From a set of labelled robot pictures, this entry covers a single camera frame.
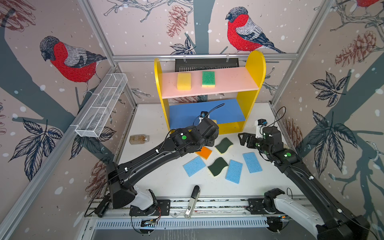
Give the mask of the green yellow sponge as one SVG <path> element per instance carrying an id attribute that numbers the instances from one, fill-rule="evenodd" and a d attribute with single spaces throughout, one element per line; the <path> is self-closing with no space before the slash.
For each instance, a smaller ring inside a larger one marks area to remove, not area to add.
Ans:
<path id="1" fill-rule="evenodd" d="M 216 86 L 216 78 L 214 71 L 203 71 L 202 72 L 202 87 L 213 88 Z"/>

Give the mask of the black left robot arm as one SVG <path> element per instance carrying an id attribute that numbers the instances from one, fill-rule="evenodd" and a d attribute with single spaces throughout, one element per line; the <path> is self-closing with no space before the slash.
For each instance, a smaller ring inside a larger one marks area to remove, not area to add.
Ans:
<path id="1" fill-rule="evenodd" d="M 219 135 L 219 126 L 204 118 L 197 126 L 171 129 L 164 141 L 143 155 L 120 165 L 109 163 L 106 167 L 108 188 L 114 209 L 133 205 L 144 212 L 158 207 L 152 190 L 139 190 L 136 183 L 162 165 L 212 147 Z"/>

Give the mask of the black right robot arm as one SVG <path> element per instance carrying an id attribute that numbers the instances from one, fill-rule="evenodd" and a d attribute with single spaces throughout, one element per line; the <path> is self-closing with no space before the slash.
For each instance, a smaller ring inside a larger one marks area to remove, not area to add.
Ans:
<path id="1" fill-rule="evenodd" d="M 279 188 L 265 192 L 264 211 L 268 214 L 284 213 L 304 227 L 318 240 L 366 240 L 370 223 L 356 216 L 337 201 L 309 172 L 295 151 L 284 147 L 277 127 L 263 128 L 262 137 L 240 133 L 240 144 L 256 149 L 285 174 L 306 196 L 315 211 L 290 198 Z"/>

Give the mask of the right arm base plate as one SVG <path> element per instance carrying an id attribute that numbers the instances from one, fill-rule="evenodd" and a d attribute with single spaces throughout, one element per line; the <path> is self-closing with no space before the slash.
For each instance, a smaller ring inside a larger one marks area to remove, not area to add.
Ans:
<path id="1" fill-rule="evenodd" d="M 248 199 L 248 206 L 246 210 L 251 213 L 251 215 L 268 215 L 269 213 L 266 211 L 264 206 L 263 198 L 251 198 Z"/>

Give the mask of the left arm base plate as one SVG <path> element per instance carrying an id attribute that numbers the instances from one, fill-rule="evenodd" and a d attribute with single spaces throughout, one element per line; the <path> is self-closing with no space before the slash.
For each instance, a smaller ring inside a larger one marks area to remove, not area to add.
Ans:
<path id="1" fill-rule="evenodd" d="M 168 216 L 170 214 L 171 201 L 170 200 L 157 200 L 157 204 L 153 204 L 146 210 L 131 205 L 129 216 L 143 217 L 143 216 Z"/>

